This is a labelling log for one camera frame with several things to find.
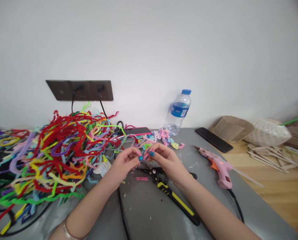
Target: hand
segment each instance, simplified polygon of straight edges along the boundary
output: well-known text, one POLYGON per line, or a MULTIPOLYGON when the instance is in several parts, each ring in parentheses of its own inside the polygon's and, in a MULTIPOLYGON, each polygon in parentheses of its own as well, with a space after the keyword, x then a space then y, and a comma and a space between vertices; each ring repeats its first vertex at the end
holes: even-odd
POLYGON ((193 179, 191 174, 183 166, 180 159, 176 153, 161 143, 155 143, 150 148, 147 148, 143 155, 155 149, 154 155, 149 155, 148 161, 155 160, 162 167, 169 178, 174 182, 174 184, 180 189, 183 188, 184 183, 188 179, 193 179))
POLYGON ((142 156, 142 154, 135 147, 127 148, 118 154, 111 168, 102 178, 112 191, 115 191, 120 186, 120 183, 132 168, 140 165, 139 156, 142 156))

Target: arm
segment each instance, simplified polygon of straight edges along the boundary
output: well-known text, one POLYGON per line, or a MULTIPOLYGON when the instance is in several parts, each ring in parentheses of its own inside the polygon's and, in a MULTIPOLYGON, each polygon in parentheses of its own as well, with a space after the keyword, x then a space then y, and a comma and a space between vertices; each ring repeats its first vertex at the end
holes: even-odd
MULTIPOLYGON (((137 156, 141 156, 141 152, 134 147, 121 152, 101 181, 73 209, 66 219, 66 228, 71 236, 81 239, 87 236, 110 195, 119 187, 127 173, 139 164, 137 156)), ((67 239, 63 222, 49 239, 67 239)))
POLYGON ((148 160, 157 161, 175 185, 187 195, 215 239, 260 239, 190 175, 173 150, 160 143, 151 148, 155 148, 155 151, 148 160))

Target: plastic bottle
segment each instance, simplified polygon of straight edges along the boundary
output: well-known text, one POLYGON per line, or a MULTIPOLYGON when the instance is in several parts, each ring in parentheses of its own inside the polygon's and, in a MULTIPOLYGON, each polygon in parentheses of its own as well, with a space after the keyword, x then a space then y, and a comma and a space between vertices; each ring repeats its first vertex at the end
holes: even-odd
POLYGON ((183 89, 181 95, 179 95, 171 109, 171 115, 168 117, 167 129, 170 131, 170 135, 178 135, 182 121, 184 120, 191 104, 190 98, 191 90, 183 89))

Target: electrical socket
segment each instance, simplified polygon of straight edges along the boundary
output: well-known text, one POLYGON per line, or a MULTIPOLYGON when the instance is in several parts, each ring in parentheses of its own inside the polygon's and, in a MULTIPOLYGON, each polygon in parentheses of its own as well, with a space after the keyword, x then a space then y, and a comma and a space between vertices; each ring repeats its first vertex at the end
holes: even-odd
POLYGON ((46 80, 53 95, 58 101, 71 101, 72 90, 67 80, 46 80))
POLYGON ((113 101, 112 85, 110 80, 92 80, 90 87, 96 101, 99 101, 98 86, 103 85, 104 89, 100 91, 101 101, 113 101))
POLYGON ((77 90, 75 101, 99 101, 98 86, 103 85, 100 91, 101 101, 113 101, 112 86, 110 80, 101 81, 68 81, 68 80, 46 80, 49 88, 58 101, 72 101, 73 91, 80 85, 83 89, 77 90))
POLYGON ((83 89, 77 90, 74 96, 75 101, 94 101, 94 94, 90 88, 90 81, 69 81, 72 92, 78 86, 83 85, 83 89))

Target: smartphone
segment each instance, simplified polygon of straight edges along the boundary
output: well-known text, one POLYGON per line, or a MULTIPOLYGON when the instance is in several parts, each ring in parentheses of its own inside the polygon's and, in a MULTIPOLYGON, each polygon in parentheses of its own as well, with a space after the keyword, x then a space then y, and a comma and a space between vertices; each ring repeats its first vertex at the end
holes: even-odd
POLYGON ((214 135, 206 128, 198 128, 196 129, 196 133, 223 153, 229 152, 233 149, 233 146, 231 146, 229 143, 225 142, 218 136, 214 135))
POLYGON ((148 128, 124 129, 124 132, 125 132, 126 135, 134 134, 136 136, 152 134, 152 132, 148 128))

